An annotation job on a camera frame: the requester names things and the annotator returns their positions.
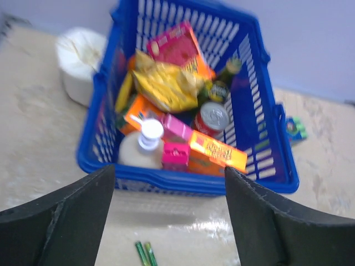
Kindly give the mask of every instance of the white bottle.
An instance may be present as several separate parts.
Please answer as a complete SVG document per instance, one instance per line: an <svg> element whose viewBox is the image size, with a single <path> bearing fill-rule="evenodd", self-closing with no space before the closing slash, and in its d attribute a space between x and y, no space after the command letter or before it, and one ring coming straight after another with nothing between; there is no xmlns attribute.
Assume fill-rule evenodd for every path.
<svg viewBox="0 0 355 266"><path fill-rule="evenodd" d="M134 131L121 141L118 163L121 165L162 169L164 142L161 137L164 128L157 119L141 121L131 116L141 124L141 131Z"/></svg>

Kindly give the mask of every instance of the blue plastic basket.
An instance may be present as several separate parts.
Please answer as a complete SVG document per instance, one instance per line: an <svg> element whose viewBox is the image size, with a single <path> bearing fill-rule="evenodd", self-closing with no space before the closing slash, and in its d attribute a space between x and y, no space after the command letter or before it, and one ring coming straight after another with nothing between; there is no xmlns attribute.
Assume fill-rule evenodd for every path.
<svg viewBox="0 0 355 266"><path fill-rule="evenodd" d="M80 141L77 160L85 172L116 164L116 187L193 196L225 195L224 178L118 165L124 137L115 128L114 104L135 49L173 25L189 20L207 62L216 71L237 54L235 76L225 107L232 123L218 139L246 151L248 177L280 193L298 189L298 176L286 137L285 112L275 104L260 27L256 18L215 2L121 0L111 14L113 26Z"/></svg>

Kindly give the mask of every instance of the orange snack box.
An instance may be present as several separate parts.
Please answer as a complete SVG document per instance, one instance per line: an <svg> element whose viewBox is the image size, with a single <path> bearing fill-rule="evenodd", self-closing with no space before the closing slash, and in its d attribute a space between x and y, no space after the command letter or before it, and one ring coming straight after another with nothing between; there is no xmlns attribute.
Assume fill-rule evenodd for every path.
<svg viewBox="0 0 355 266"><path fill-rule="evenodd" d="M140 130L141 125L133 120L130 115L134 115L139 119L156 118L159 119L163 112L155 107L149 100L147 100L143 95L138 94L128 111L123 114L123 116L118 119L116 126L124 135L131 133L132 131Z"/></svg>
<svg viewBox="0 0 355 266"><path fill-rule="evenodd" d="M246 173L247 154L229 145L204 135L196 130L191 135L189 145L189 172L224 177L226 166Z"/></svg>

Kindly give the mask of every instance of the tiled floor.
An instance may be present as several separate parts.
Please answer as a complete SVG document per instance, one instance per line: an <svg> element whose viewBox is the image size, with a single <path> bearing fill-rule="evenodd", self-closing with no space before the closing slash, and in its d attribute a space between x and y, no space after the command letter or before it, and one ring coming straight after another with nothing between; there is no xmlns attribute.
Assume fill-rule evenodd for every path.
<svg viewBox="0 0 355 266"><path fill-rule="evenodd" d="M0 46L0 210L85 175L74 157L85 108L60 85L54 41L54 36L14 27ZM293 148L301 183L287 197L355 218L355 109L281 90L275 95L310 135ZM136 240L152 242L159 265L238 265L224 197L115 191L97 265L140 265Z"/></svg>

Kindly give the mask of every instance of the toilet paper roll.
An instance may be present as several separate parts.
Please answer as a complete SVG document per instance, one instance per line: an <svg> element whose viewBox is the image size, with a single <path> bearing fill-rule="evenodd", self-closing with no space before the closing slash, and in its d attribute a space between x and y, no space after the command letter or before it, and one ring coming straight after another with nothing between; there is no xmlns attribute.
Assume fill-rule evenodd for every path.
<svg viewBox="0 0 355 266"><path fill-rule="evenodd" d="M86 28L73 28L56 42L60 78L74 101L88 107L94 91L93 75L106 48L105 36Z"/></svg>

